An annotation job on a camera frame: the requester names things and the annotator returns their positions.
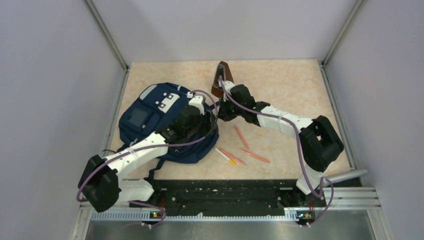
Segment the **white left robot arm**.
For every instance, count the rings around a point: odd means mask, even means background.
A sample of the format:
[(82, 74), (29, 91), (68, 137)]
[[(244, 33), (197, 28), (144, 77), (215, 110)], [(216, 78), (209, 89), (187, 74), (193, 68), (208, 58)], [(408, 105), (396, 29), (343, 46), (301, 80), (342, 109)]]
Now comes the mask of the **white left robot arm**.
[(161, 194), (151, 181), (126, 177), (149, 161), (168, 154), (171, 148), (202, 142), (214, 132), (215, 123), (210, 110), (187, 105), (173, 121), (145, 139), (113, 155), (91, 157), (78, 183), (77, 201), (89, 202), (99, 213), (130, 201), (156, 206)]

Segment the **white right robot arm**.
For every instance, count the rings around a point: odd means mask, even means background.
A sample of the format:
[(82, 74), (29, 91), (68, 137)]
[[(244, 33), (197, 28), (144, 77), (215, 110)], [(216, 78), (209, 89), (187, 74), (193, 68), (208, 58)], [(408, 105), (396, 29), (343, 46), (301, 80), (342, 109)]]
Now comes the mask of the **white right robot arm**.
[(319, 115), (316, 118), (296, 116), (279, 110), (267, 102), (255, 101), (249, 89), (231, 81), (220, 80), (223, 91), (220, 98), (219, 118), (229, 122), (242, 117), (246, 122), (286, 134), (296, 141), (301, 176), (296, 182), (293, 200), (299, 206), (307, 206), (314, 196), (321, 198), (324, 172), (344, 151), (345, 146), (330, 120)]

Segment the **navy blue student backpack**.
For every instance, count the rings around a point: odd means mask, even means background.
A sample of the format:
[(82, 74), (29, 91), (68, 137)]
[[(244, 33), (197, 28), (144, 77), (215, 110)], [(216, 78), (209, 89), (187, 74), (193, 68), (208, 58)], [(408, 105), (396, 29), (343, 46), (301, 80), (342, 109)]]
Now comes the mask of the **navy blue student backpack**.
[[(152, 132), (162, 126), (168, 125), (189, 105), (188, 92), (202, 95), (202, 91), (191, 91), (174, 83), (157, 83), (147, 87), (132, 105), (122, 114), (118, 121), (119, 137), (123, 146), (117, 153), (145, 139)], [(204, 108), (213, 107), (204, 103)], [(206, 136), (198, 143), (170, 148), (169, 152), (156, 159), (159, 160), (157, 169), (160, 169), (165, 161), (178, 164), (196, 164), (202, 160), (216, 145), (219, 138), (219, 130), (215, 117), (215, 131)]]

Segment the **white yellow-tipped pen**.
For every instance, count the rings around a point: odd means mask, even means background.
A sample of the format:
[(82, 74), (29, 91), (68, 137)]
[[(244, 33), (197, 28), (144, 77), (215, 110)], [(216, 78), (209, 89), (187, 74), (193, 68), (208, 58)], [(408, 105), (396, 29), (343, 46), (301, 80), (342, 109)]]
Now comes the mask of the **white yellow-tipped pen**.
[(220, 154), (225, 160), (227, 160), (228, 162), (230, 162), (233, 166), (235, 166), (236, 165), (236, 163), (232, 160), (232, 159), (230, 159), (225, 153), (223, 153), (221, 150), (219, 150), (218, 148), (214, 148), (214, 150), (218, 153), (218, 154)]

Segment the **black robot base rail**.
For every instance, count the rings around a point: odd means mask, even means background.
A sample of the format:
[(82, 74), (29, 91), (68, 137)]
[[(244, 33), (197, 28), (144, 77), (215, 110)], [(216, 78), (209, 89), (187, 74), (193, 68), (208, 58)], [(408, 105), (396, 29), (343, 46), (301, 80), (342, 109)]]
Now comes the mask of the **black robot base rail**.
[(147, 204), (163, 207), (167, 217), (283, 216), (290, 207), (312, 210), (326, 201), (304, 195), (293, 179), (156, 180), (161, 188)]

